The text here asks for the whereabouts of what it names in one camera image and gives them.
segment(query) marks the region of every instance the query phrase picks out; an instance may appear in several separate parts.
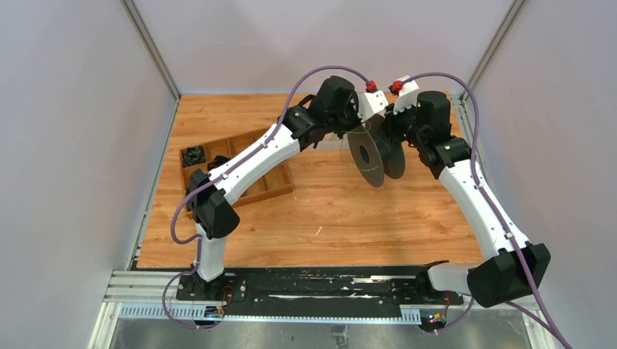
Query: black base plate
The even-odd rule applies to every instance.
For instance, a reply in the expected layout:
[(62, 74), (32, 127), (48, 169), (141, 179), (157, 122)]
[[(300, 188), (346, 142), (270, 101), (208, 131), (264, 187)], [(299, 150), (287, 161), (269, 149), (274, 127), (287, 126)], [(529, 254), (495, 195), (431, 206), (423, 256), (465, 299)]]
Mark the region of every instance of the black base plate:
[[(401, 304), (446, 304), (441, 292), (433, 300), (417, 295), (421, 292), (413, 277), (422, 270), (421, 266), (229, 268), (210, 292), (196, 274), (183, 276), (177, 297), (222, 300), (223, 293), (214, 290), (230, 285), (234, 299), (227, 308), (229, 315), (399, 317)], [(458, 295), (449, 297), (451, 305), (463, 304)]]

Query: red connector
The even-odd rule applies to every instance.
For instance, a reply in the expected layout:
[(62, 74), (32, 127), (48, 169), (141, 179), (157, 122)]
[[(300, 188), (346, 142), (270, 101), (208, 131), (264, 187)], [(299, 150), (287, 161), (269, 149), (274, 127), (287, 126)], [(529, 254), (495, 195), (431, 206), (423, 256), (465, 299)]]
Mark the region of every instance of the red connector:
[(371, 80), (369, 82), (367, 82), (367, 92), (369, 93), (373, 93), (377, 91), (377, 84), (375, 83), (375, 80)]
[(399, 91), (402, 89), (403, 83), (400, 80), (396, 80), (392, 83), (392, 86), (390, 86), (390, 92), (392, 92), (394, 95), (398, 95)]

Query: metal floor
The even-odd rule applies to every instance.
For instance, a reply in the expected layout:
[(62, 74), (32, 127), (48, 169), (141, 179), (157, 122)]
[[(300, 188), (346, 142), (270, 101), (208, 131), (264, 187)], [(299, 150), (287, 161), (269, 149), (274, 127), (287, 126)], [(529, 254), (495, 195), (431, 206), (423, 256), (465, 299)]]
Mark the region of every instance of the metal floor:
[[(462, 314), (450, 309), (454, 321)], [(211, 330), (182, 329), (168, 320), (119, 319), (114, 349), (530, 349), (525, 322), (518, 310), (473, 310), (438, 337), (416, 326), (375, 324), (299, 324), (223, 322)]]

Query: wood grain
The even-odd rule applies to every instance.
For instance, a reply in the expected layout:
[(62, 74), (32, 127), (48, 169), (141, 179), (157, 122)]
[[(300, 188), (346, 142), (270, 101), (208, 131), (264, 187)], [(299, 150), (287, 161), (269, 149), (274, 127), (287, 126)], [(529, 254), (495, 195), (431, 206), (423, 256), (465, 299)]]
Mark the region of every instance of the wood grain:
[[(183, 198), (179, 150), (270, 126), (285, 98), (182, 97), (138, 267), (186, 267), (195, 258), (195, 244), (177, 245), (170, 238), (171, 216)], [(454, 112), (453, 124), (460, 134)], [(417, 151), (404, 148), (405, 175), (386, 178), (380, 188), (364, 181), (348, 151), (343, 152), (345, 162), (339, 151), (294, 156), (288, 161), (293, 193), (237, 209), (241, 222), (228, 237), (226, 265), (481, 262), (474, 234), (452, 196), (422, 165)], [(176, 231), (187, 238), (195, 234), (195, 226), (182, 214)]]

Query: wooden tray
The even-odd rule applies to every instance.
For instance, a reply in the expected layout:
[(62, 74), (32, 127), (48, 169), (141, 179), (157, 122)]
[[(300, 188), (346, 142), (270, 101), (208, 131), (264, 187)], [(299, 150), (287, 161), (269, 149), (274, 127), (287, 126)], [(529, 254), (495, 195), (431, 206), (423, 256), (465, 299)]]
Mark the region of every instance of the wooden tray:
[[(204, 173), (208, 173), (208, 162), (211, 162), (217, 155), (233, 158), (262, 137), (266, 131), (268, 131), (268, 128), (269, 127), (257, 129), (252, 132), (194, 145), (194, 147), (204, 147), (206, 159), (201, 164), (183, 167), (182, 159), (184, 156), (184, 151), (192, 147), (180, 150), (180, 170), (182, 172), (183, 189), (186, 190), (188, 187), (188, 179), (191, 176), (191, 173), (193, 173), (196, 169), (202, 169)], [(253, 183), (240, 196), (238, 201), (236, 201), (234, 207), (252, 204), (257, 201), (266, 200), (268, 198), (273, 198), (291, 192), (293, 192), (293, 185), (291, 183), (290, 172), (287, 167), (287, 162), (283, 161), (281, 164), (278, 164), (266, 173), (262, 178)]]

